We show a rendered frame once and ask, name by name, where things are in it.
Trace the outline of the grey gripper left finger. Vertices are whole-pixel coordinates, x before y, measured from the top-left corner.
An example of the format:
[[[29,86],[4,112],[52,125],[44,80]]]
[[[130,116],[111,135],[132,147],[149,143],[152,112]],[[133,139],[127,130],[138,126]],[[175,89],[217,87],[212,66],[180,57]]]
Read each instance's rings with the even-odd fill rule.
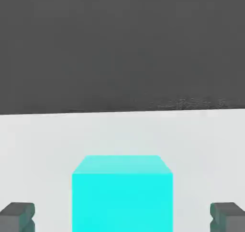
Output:
[[[35,232],[34,214],[34,203],[10,203],[0,212],[0,232]]]

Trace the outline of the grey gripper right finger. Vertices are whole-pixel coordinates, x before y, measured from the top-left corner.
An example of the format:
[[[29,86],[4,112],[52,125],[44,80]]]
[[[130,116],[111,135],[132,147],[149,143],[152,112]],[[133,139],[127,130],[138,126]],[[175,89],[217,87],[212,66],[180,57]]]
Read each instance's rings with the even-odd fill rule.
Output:
[[[234,202],[211,203],[210,232],[245,232],[245,211]]]

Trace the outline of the small cyan cube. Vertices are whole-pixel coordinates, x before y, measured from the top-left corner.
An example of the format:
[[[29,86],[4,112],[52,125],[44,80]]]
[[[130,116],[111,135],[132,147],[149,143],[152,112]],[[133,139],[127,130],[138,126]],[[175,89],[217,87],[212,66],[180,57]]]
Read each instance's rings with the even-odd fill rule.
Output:
[[[72,232],[173,232],[173,174],[157,155],[88,155],[72,174]]]

